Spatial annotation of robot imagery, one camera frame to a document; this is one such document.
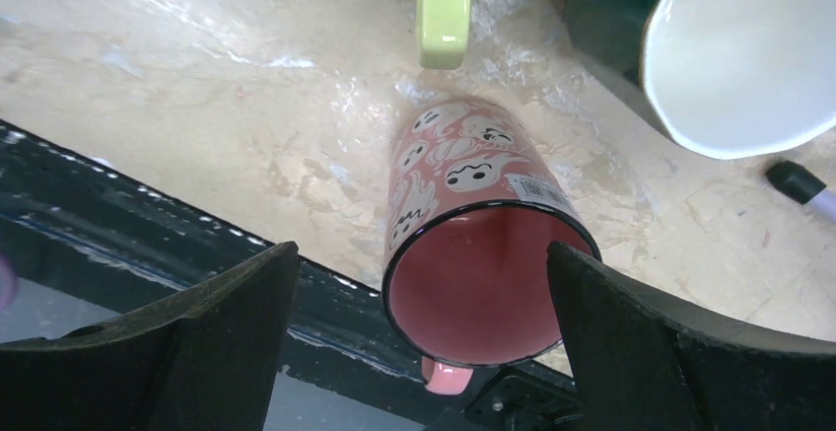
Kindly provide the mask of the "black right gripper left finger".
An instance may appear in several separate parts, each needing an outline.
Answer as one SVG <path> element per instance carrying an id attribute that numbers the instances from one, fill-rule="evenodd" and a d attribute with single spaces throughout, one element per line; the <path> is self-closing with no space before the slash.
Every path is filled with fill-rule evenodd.
<path id="1" fill-rule="evenodd" d="M 56 339 L 1 347 L 5 430 L 259 430 L 300 272 L 292 242 Z"/>

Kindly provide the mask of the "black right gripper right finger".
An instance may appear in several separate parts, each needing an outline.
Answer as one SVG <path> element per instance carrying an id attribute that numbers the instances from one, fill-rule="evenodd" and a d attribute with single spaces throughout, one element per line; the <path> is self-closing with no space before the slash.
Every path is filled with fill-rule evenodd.
<path id="1" fill-rule="evenodd" d="M 548 249 L 588 430 L 831 430 L 835 346 L 739 321 L 568 245 Z"/>

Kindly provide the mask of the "pink ghost mug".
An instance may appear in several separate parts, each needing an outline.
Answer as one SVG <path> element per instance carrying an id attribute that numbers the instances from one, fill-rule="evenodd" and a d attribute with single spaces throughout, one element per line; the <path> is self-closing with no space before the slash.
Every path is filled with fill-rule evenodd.
<path id="1" fill-rule="evenodd" d="M 397 137 L 388 195 L 384 309 L 429 392 L 561 342 L 548 247 L 600 251 L 515 115 L 475 97 L 425 108 Z"/>

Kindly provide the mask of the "dark green mug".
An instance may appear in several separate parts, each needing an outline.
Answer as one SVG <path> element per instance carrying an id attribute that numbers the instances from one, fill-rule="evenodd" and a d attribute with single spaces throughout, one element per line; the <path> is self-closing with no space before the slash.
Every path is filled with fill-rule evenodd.
<path id="1" fill-rule="evenodd" d="M 675 144 L 716 160 L 835 124 L 835 0 L 567 0 L 588 71 Z"/>

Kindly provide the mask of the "light green mug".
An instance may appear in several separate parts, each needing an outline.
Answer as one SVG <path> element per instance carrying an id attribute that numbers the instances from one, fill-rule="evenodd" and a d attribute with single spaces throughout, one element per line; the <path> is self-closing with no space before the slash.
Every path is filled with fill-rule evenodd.
<path id="1" fill-rule="evenodd" d="M 416 0 L 415 35 L 419 64 L 454 70 L 468 49 L 471 0 Z"/>

